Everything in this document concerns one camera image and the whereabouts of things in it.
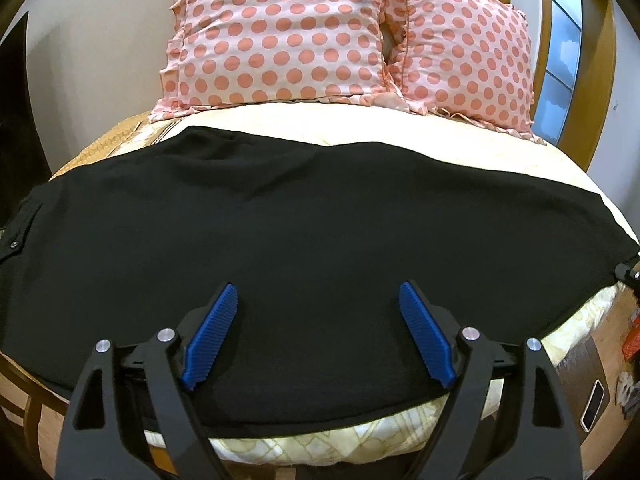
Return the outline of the blue glass window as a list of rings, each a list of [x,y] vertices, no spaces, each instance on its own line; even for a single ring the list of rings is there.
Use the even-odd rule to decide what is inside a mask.
[[[582,0],[551,0],[549,52],[533,132],[556,145],[572,104],[582,50]]]

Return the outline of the smartphone on stand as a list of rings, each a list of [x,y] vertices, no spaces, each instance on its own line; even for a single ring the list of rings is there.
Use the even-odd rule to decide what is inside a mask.
[[[604,398],[605,388],[600,379],[596,379],[592,384],[587,403],[579,419],[579,425],[586,434],[590,433],[596,423]]]

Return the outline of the polka dot pillow near window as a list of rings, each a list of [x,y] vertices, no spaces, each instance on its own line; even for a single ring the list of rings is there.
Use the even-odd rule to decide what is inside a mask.
[[[414,114],[461,119],[534,143],[532,40],[500,0],[384,0],[387,69]]]

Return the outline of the wooden window frame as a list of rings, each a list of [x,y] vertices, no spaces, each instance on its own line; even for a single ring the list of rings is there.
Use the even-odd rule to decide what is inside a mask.
[[[501,0],[522,10],[533,41],[536,112],[549,52],[551,0]],[[555,146],[582,170],[587,170],[596,154],[608,114],[614,84],[616,37],[613,0],[582,0],[582,50],[570,110],[559,143]]]

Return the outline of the polka dot pillow near nightstand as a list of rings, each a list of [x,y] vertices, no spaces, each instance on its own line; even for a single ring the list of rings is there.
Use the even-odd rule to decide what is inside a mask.
[[[383,0],[174,0],[152,122],[268,102],[404,107]]]

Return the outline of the black pants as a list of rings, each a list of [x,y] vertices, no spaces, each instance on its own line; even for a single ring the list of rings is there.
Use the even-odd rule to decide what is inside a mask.
[[[193,391],[214,438],[370,422],[437,399],[398,309],[414,281],[488,338],[543,337],[638,244],[600,195],[367,142],[191,127],[35,188],[1,240],[1,349],[69,393],[223,284],[238,313]]]

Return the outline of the yellow patterned mattress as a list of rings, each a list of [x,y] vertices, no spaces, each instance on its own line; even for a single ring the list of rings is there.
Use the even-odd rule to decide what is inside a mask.
[[[59,174],[168,140],[191,126],[238,129],[258,136],[324,146],[376,141],[463,166],[513,171],[584,190],[601,190],[582,168],[551,144],[536,144],[478,128],[461,119],[407,115],[397,110],[344,104],[266,103],[210,110],[151,124],[131,116],[66,162]],[[214,449],[238,464],[330,466],[365,464],[417,451],[425,444],[445,401],[365,422],[352,428],[265,439],[215,439]]]

